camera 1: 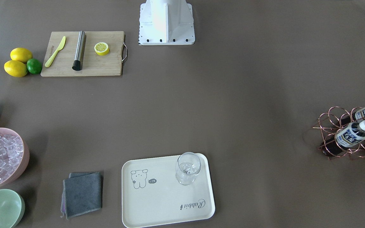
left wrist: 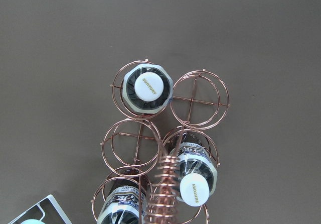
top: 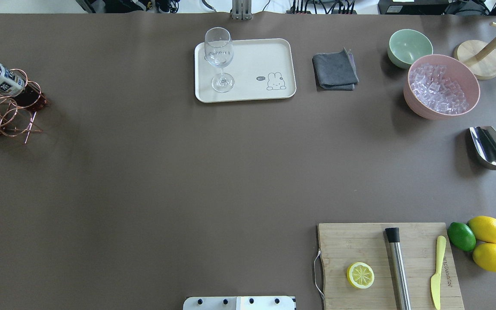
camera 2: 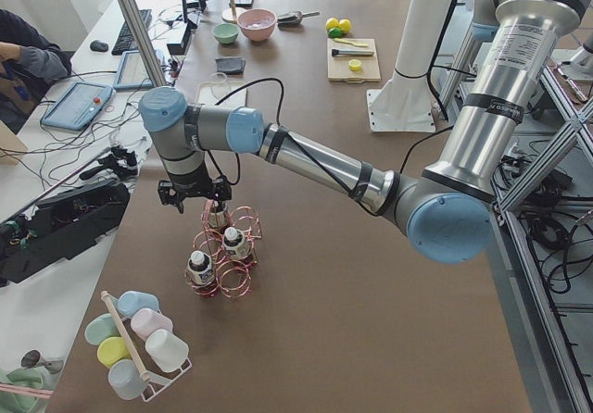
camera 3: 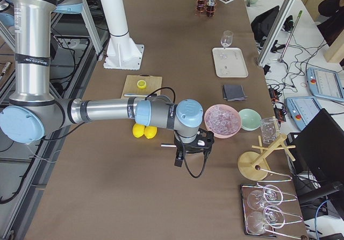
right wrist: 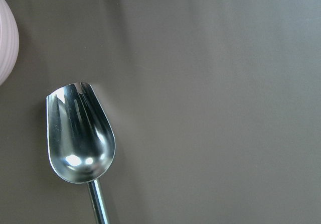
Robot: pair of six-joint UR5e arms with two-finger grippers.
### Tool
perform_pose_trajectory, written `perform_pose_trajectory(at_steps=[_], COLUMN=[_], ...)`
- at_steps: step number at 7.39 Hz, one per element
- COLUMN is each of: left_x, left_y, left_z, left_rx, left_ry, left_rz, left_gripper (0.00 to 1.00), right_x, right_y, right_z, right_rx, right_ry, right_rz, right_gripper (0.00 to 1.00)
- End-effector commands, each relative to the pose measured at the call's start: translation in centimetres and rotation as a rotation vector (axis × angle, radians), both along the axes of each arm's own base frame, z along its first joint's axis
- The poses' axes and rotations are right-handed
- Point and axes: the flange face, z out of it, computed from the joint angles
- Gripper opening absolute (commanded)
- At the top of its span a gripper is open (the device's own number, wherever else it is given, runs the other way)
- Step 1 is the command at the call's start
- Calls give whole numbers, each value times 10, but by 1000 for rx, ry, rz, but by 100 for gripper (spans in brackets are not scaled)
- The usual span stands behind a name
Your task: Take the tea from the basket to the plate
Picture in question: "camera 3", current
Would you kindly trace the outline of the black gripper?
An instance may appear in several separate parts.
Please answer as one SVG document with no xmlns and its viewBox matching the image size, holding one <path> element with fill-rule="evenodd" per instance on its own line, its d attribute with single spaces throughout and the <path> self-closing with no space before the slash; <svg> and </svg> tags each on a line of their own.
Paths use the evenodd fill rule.
<svg viewBox="0 0 344 240">
<path fill-rule="evenodd" d="M 183 140 L 184 138 L 175 130 L 174 144 L 177 147 L 175 166 L 182 167 L 186 154 L 203 153 L 205 161 L 207 161 L 214 143 L 214 133 L 212 131 L 199 128 L 192 142 L 185 143 Z"/>
</svg>

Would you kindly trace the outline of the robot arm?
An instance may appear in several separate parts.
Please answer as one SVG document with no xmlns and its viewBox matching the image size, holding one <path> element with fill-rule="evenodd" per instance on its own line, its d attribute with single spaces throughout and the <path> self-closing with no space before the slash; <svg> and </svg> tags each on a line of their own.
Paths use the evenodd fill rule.
<svg viewBox="0 0 344 240">
<path fill-rule="evenodd" d="M 81 13 L 82 0 L 10 0 L 14 5 L 16 90 L 1 112 L 1 129 L 12 140 L 30 143 L 72 124 L 133 119 L 144 126 L 173 130 L 175 165 L 189 153 L 208 157 L 214 134 L 203 130 L 203 108 L 195 100 L 175 103 L 151 93 L 145 97 L 83 101 L 56 99 L 49 92 L 51 13 Z"/>
</svg>

